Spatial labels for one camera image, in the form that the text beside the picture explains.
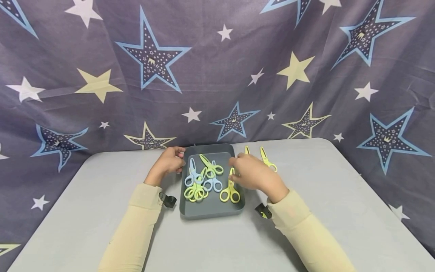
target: gray tray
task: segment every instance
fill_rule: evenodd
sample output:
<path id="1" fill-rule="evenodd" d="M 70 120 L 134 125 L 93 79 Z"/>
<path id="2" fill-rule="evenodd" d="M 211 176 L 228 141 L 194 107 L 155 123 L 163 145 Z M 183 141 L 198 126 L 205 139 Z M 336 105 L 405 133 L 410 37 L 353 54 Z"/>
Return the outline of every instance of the gray tray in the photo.
<path id="1" fill-rule="evenodd" d="M 186 165 L 183 167 L 181 175 L 181 194 L 180 194 L 180 214 L 183 219 L 195 220 L 203 218 L 212 218 L 228 215 L 236 215 L 241 213 L 245 205 L 245 198 L 243 188 L 235 184 L 234 188 L 240 193 L 240 201 L 237 204 L 232 203 L 230 200 L 222 202 L 219 199 L 219 194 L 214 190 L 209 192 L 207 198 L 200 202 L 190 202 L 184 197 L 186 185 L 184 179 L 189 175 L 189 160 L 193 158 L 196 164 L 196 171 L 198 173 L 205 167 L 201 161 L 199 154 L 203 154 L 210 161 L 215 160 L 217 165 L 224 168 L 222 175 L 216 176 L 222 182 L 223 189 L 228 187 L 228 176 L 230 168 L 228 160 L 234 157 L 234 149 L 230 144 L 211 144 L 211 145 L 195 145 L 186 148 L 184 153 L 184 161 Z"/>

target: star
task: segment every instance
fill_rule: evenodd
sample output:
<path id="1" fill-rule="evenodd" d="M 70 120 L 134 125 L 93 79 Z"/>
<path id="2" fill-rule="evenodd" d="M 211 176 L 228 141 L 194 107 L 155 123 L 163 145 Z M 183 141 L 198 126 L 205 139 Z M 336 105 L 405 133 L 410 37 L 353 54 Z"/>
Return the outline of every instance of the star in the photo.
<path id="1" fill-rule="evenodd" d="M 33 30 L 33 27 L 27 20 L 26 15 L 24 15 L 24 12 L 17 0 L 0 0 L 0 9 L 6 12 L 6 14 L 16 21 L 21 27 L 30 32 L 30 34 L 39 39 Z"/>
<path id="2" fill-rule="evenodd" d="M 370 87 L 370 82 L 367 83 L 364 88 L 356 88 L 355 91 L 358 92 L 358 96 L 355 98 L 355 100 L 364 97 L 368 102 L 370 102 L 370 97 L 372 94 L 379 92 L 378 90 L 372 89 Z"/>
<path id="3" fill-rule="evenodd" d="M 0 244 L 0 256 L 19 247 L 18 244 Z"/>
<path id="4" fill-rule="evenodd" d="M 1 154 L 1 144 L 0 144 L 0 160 L 9 159 L 9 157 L 3 156 Z"/>
<path id="5" fill-rule="evenodd" d="M 272 112 L 271 112 L 271 114 L 267 114 L 267 116 L 269 117 L 268 120 L 271 120 L 271 119 L 274 120 L 273 117 L 274 117 L 275 115 L 276 115 L 276 114 L 272 114 Z"/>
<path id="6" fill-rule="evenodd" d="M 49 201 L 46 201 L 44 198 L 45 195 L 43 195 L 40 199 L 34 198 L 33 201 L 35 202 L 35 204 L 30 208 L 30 210 L 34 208 L 39 208 L 42 211 L 44 205 L 49 203 Z"/>
<path id="7" fill-rule="evenodd" d="M 147 122 L 144 122 L 144 131 L 142 133 L 142 138 L 137 138 L 129 135 L 124 135 L 125 138 L 130 140 L 133 144 L 140 145 L 142 150 L 145 149 L 155 149 L 155 148 L 166 148 L 164 144 L 174 140 L 173 138 L 156 138 L 154 134 L 150 131 L 147 126 Z"/>
<path id="8" fill-rule="evenodd" d="M 298 16 L 296 18 L 296 26 L 297 26 L 302 16 L 305 14 L 308 5 L 311 3 L 311 0 L 269 0 L 269 2 L 263 8 L 260 14 L 286 6 L 294 2 L 298 3 Z"/>
<path id="9" fill-rule="evenodd" d="M 103 20 L 93 9 L 94 0 L 73 0 L 74 6 L 67 9 L 65 12 L 78 15 L 82 18 L 86 28 L 89 28 L 89 21 L 91 18 Z"/>
<path id="10" fill-rule="evenodd" d="M 260 70 L 260 72 L 258 72 L 258 74 L 252 74 L 252 75 L 251 75 L 252 80 L 251 80 L 251 82 L 248 84 L 248 86 L 251 85 L 252 83 L 257 84 L 257 80 L 258 80 L 262 75 L 264 75 L 264 73 L 262 73 L 262 71 L 263 71 L 263 68 Z"/>
<path id="11" fill-rule="evenodd" d="M 287 90 L 296 80 L 310 82 L 305 74 L 305 69 L 313 59 L 314 57 L 311 57 L 306 60 L 299 61 L 295 54 L 293 52 L 291 53 L 289 66 L 277 73 L 282 76 L 287 76 Z"/>
<path id="12" fill-rule="evenodd" d="M 106 129 L 106 127 L 109 127 L 109 122 L 101 122 L 101 128 Z"/>
<path id="13" fill-rule="evenodd" d="M 227 27 L 224 24 L 224 28 L 221 31 L 218 31 L 218 33 L 222 36 L 221 42 L 224 41 L 225 39 L 231 40 L 230 38 L 231 31 L 233 31 L 233 29 L 232 28 L 227 29 Z"/>
<path id="14" fill-rule="evenodd" d="M 343 136 L 341 135 L 341 133 L 338 134 L 338 135 L 335 135 L 335 134 L 334 134 L 334 140 L 337 140 L 339 143 L 341 143 L 341 141 L 344 140 L 344 138 L 343 138 Z"/>
<path id="15" fill-rule="evenodd" d="M 393 206 L 391 206 L 390 204 L 388 204 L 388 206 L 390 207 L 391 211 L 394 213 L 394 215 L 399 219 L 410 219 L 406 214 L 403 213 L 403 207 L 402 205 L 398 206 L 397 208 L 394 208 Z"/>
<path id="16" fill-rule="evenodd" d="M 192 121 L 192 120 L 199 121 L 198 115 L 200 113 L 201 113 L 201 111 L 193 111 L 192 108 L 189 107 L 189 112 L 188 113 L 183 113 L 181 115 L 186 116 L 187 117 L 187 122 L 190 123 L 190 121 Z"/>
<path id="17" fill-rule="evenodd" d="M 35 154 L 31 157 L 45 156 L 49 154 L 59 154 L 59 166 L 57 167 L 58 172 L 62 167 L 68 162 L 71 157 L 71 153 L 74 151 L 87 150 L 86 147 L 76 143 L 73 139 L 83 136 L 87 132 L 88 128 L 75 133 L 75 134 L 62 134 L 57 133 L 48 128 L 36 125 L 36 131 L 38 137 L 41 140 L 41 147 Z"/>
<path id="18" fill-rule="evenodd" d="M 98 77 L 94 77 L 93 75 L 88 74 L 80 69 L 77 70 L 80 72 L 87 84 L 76 91 L 76 94 L 95 94 L 98 99 L 104 103 L 108 92 L 122 92 L 121 89 L 109 84 L 111 70 Z"/>
<path id="19" fill-rule="evenodd" d="M 357 148 L 376 150 L 385 175 L 387 174 L 391 155 L 393 153 L 432 157 L 428 153 L 411 144 L 409 141 L 405 140 L 402 136 L 413 111 L 414 107 L 388 125 L 383 124 L 374 115 L 370 114 L 372 136 L 357 146 Z"/>
<path id="20" fill-rule="evenodd" d="M 16 90 L 19 94 L 20 102 L 23 102 L 24 99 L 30 98 L 29 100 L 38 100 L 42 102 L 38 96 L 38 93 L 42 92 L 45 89 L 32 87 L 26 77 L 23 77 L 23 81 L 21 85 L 6 85 L 7 87 Z"/>
<path id="21" fill-rule="evenodd" d="M 299 121 L 282 124 L 285 127 L 293 129 L 293 132 L 290 134 L 290 136 L 287 139 L 293 139 L 298 134 L 302 134 L 307 138 L 311 138 L 313 128 L 317 126 L 320 122 L 322 122 L 323 120 L 331 116 L 331 115 L 326 115 L 319 118 L 313 118 L 312 115 L 313 115 L 313 102 L 311 102 L 310 106 L 304 113 L 304 116 L 302 116 L 302 118 Z"/>
<path id="22" fill-rule="evenodd" d="M 246 132 L 243 123 L 258 112 L 259 111 L 240 112 L 239 101 L 237 101 L 236 105 L 234 106 L 233 110 L 227 118 L 210 123 L 222 126 L 217 141 L 219 141 L 232 131 L 246 138 Z"/>
<path id="23" fill-rule="evenodd" d="M 330 8 L 331 6 L 334 7 L 341 7 L 341 3 L 340 0 L 319 0 L 320 2 L 322 2 L 323 4 L 325 4 L 323 6 L 323 12 L 322 15 L 325 14 L 325 12 L 328 10 L 328 8 Z"/>
<path id="24" fill-rule="evenodd" d="M 116 42 L 116 44 L 139 63 L 141 68 L 141 88 L 144 89 L 155 78 L 159 78 L 165 84 L 181 93 L 180 86 L 178 86 L 170 66 L 189 51 L 190 47 L 159 46 L 142 7 L 140 40 L 141 43 L 139 45 L 120 42 Z"/>
<path id="25" fill-rule="evenodd" d="M 341 27 L 341 30 L 348 36 L 349 43 L 332 68 L 353 52 L 356 52 L 366 62 L 366 64 L 370 66 L 376 38 L 414 19 L 414 17 L 381 19 L 379 17 L 381 15 L 383 4 L 384 0 L 377 0 L 365 19 L 358 25 L 352 27 Z"/>

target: cream sleeve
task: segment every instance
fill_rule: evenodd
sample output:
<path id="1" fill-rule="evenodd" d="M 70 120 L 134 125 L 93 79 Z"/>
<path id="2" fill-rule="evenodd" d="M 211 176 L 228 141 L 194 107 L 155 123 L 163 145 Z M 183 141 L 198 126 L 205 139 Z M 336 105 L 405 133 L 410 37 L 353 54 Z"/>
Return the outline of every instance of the cream sleeve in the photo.
<path id="1" fill-rule="evenodd" d="M 162 201 L 160 187 L 139 184 L 98 266 L 98 272 L 141 272 Z"/>
<path id="2" fill-rule="evenodd" d="M 311 213 L 297 192 L 269 203 L 277 229 L 292 244 L 309 272 L 356 272 L 335 238 Z"/>

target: light blue scissors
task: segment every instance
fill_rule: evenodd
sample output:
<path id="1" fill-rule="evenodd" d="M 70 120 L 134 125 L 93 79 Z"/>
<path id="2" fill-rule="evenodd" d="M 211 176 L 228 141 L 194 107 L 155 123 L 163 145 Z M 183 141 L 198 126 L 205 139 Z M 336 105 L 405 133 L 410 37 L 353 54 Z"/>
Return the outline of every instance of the light blue scissors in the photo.
<path id="1" fill-rule="evenodd" d="M 201 174 L 198 174 L 196 172 L 196 164 L 195 160 L 193 158 L 190 159 L 189 164 L 189 175 L 184 179 L 184 184 L 187 187 L 193 186 L 194 183 L 202 184 L 202 181 L 204 180 L 204 174 L 205 174 L 206 168 L 202 169 Z"/>
<path id="2" fill-rule="evenodd" d="M 213 189 L 215 192 L 219 193 L 224 188 L 224 186 L 222 185 L 222 182 L 218 181 L 218 179 L 216 178 L 216 175 L 214 175 L 213 178 L 210 178 L 210 179 L 204 181 L 204 184 L 202 186 L 204 187 L 204 190 L 206 192 L 210 192 Z"/>

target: gray table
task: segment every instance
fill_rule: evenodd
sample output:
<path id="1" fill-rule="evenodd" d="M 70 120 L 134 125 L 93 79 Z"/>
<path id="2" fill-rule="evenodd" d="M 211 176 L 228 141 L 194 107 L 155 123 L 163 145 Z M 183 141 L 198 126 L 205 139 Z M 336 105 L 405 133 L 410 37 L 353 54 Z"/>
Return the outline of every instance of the gray table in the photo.
<path id="1" fill-rule="evenodd" d="M 286 184 L 298 191 L 359 272 L 435 271 L 434 259 L 330 142 L 247 145 L 256 156 L 260 146 L 265 148 Z M 245 144 L 233 146 L 239 153 Z M 9 272 L 96 271 L 131 193 L 160 153 L 110 152 L 89 158 Z M 179 199 L 175 175 L 165 184 L 166 192 Z M 286 238 L 254 212 L 265 200 L 263 194 L 250 191 L 246 196 L 244 211 L 233 217 L 183 221 L 177 206 L 164 208 L 145 271 L 305 271 Z M 201 239 L 192 240 L 193 231 Z"/>

